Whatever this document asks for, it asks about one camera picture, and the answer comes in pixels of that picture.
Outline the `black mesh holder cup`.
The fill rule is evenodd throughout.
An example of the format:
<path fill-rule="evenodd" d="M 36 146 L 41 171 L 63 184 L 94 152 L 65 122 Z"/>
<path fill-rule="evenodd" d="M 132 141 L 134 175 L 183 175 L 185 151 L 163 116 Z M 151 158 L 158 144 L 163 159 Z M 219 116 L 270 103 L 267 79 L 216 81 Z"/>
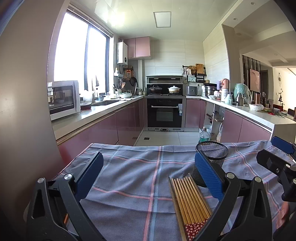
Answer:
<path fill-rule="evenodd" d="M 229 154 L 229 150 L 225 145 L 214 141 L 204 141 L 197 144 L 196 152 L 200 151 L 205 155 L 208 163 L 214 163 L 220 167 L 222 167 L 224 159 Z M 207 187 L 196 164 L 194 164 L 191 176 L 198 186 Z"/>

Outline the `bamboo chopstick bundle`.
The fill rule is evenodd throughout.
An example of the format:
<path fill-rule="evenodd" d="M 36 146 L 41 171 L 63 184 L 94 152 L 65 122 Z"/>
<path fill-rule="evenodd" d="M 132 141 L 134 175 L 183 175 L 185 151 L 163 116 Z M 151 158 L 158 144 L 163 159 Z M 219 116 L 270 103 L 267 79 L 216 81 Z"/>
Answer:
<path fill-rule="evenodd" d="M 184 199 L 187 214 L 191 223 L 201 223 L 201 217 L 197 211 L 194 200 L 189 192 L 189 188 L 183 179 L 177 179 L 181 195 Z"/>
<path fill-rule="evenodd" d="M 193 191 L 193 188 L 189 185 L 189 182 L 187 179 L 181 179 L 180 184 L 184 192 L 186 202 L 188 204 L 188 209 L 191 212 L 192 222 L 202 223 L 203 214 L 201 213 L 201 209 L 195 198 L 195 193 Z"/>
<path fill-rule="evenodd" d="M 180 200 L 181 200 L 181 203 L 182 203 L 183 213 L 184 213 L 184 215 L 186 217 L 186 224 L 197 223 L 199 221 L 198 217 L 196 216 L 196 213 L 195 213 L 195 211 L 194 211 L 194 209 L 192 207 L 189 196 L 186 194 L 185 188 L 182 185 L 181 180 L 176 179 L 175 183 L 176 183 L 178 194 L 180 196 Z"/>
<path fill-rule="evenodd" d="M 176 184 L 177 191 L 178 191 L 181 203 L 182 203 L 182 207 L 184 210 L 183 212 L 186 216 L 187 224 L 193 224 L 195 222 L 194 216 L 192 215 L 191 208 L 189 206 L 189 202 L 188 202 L 188 199 L 185 195 L 184 188 L 181 184 L 181 181 L 179 179 L 175 179 L 174 182 Z"/>
<path fill-rule="evenodd" d="M 188 188 L 189 188 L 189 193 L 192 196 L 192 200 L 193 203 L 196 207 L 197 213 L 199 214 L 199 217 L 201 218 L 201 221 L 206 221 L 207 216 L 205 216 L 205 214 L 203 214 L 203 210 L 201 209 L 201 204 L 199 203 L 195 190 L 194 190 L 194 186 L 191 184 L 191 182 L 189 181 L 189 177 L 185 177 L 184 178 L 185 183 L 187 184 Z"/>

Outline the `grey plaid tablecloth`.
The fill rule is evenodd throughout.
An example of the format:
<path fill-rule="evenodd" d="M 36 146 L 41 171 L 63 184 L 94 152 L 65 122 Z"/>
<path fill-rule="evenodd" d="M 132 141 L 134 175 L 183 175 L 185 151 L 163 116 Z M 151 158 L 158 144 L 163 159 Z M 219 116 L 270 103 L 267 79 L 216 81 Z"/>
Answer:
<path fill-rule="evenodd" d="M 247 180 L 262 178 L 274 232 L 283 188 L 275 174 L 257 163 L 256 155 L 266 149 L 295 162 L 270 141 L 223 144 L 229 150 L 222 166 L 225 172 Z M 80 171 L 96 152 L 103 154 L 104 165 L 81 205 L 106 240 L 182 240 L 168 176 L 183 178 L 192 172 L 196 147 L 92 144 L 55 179 Z"/>

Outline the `plastic water bottle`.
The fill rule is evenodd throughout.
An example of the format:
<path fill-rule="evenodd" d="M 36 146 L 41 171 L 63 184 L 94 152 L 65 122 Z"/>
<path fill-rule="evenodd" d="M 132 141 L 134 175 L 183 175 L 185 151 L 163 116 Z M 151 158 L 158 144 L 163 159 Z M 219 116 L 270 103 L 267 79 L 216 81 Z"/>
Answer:
<path fill-rule="evenodd" d="M 203 128 L 199 136 L 199 143 L 209 141 L 210 137 L 211 135 L 208 133 L 207 129 Z"/>

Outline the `white microwave oven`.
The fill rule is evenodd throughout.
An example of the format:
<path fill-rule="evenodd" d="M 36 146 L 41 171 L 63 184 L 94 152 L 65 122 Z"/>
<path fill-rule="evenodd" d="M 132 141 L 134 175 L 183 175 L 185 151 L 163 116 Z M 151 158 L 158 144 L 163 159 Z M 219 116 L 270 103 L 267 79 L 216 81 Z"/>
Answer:
<path fill-rule="evenodd" d="M 52 121 L 81 111 L 77 80 L 55 81 L 48 86 L 48 103 Z"/>

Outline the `built-in black oven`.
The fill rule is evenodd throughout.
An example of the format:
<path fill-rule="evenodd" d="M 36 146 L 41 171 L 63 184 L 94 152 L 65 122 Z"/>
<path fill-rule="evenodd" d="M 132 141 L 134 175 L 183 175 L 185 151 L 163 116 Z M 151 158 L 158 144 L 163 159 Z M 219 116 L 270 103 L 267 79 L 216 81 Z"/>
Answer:
<path fill-rule="evenodd" d="M 147 76 L 147 89 L 153 85 L 163 90 L 161 95 L 145 96 L 144 129 L 155 132 L 182 132 L 185 128 L 186 112 L 183 78 L 180 75 Z M 168 88 L 172 86 L 179 87 L 180 93 L 169 94 Z"/>

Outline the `white ceramic pot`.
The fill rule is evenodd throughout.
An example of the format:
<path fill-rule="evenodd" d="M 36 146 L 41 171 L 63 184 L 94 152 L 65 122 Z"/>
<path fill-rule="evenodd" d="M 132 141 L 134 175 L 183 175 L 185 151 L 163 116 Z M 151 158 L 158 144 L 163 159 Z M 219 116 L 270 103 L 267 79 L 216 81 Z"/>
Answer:
<path fill-rule="evenodd" d="M 180 88 L 176 86 L 172 86 L 168 88 L 169 94 L 179 94 Z"/>

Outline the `black cooking pot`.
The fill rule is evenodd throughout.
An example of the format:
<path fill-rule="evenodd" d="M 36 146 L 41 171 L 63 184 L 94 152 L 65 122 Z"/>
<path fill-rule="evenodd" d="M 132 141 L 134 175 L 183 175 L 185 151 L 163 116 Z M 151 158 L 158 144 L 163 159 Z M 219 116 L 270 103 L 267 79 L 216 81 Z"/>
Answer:
<path fill-rule="evenodd" d="M 153 85 L 152 87 L 149 87 L 147 90 L 148 95 L 161 95 L 163 89 L 159 86 Z"/>

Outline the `white water heater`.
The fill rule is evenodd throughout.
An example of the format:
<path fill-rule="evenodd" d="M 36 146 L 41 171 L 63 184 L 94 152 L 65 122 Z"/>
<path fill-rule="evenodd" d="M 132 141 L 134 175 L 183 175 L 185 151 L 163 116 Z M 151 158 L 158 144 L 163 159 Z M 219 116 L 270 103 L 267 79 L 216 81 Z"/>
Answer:
<path fill-rule="evenodd" d="M 117 64 L 128 65 L 128 46 L 125 42 L 117 43 Z"/>

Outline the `pink upper cabinet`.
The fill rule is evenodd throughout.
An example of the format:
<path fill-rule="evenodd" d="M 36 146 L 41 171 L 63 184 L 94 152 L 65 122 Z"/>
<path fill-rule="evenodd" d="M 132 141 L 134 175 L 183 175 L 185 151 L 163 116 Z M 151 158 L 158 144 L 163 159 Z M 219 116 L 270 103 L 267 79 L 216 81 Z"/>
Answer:
<path fill-rule="evenodd" d="M 127 45 L 128 59 L 142 59 L 151 57 L 151 38 L 139 37 L 124 40 Z"/>

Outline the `black wall shelf rack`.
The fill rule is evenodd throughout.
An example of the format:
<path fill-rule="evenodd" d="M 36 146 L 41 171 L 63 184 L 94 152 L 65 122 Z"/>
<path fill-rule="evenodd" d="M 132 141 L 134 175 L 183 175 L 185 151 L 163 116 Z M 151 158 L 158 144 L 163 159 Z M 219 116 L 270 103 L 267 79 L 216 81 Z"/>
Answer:
<path fill-rule="evenodd" d="M 206 82 L 206 68 L 203 64 L 195 64 L 189 66 L 182 66 L 184 83 L 196 82 L 205 83 Z"/>

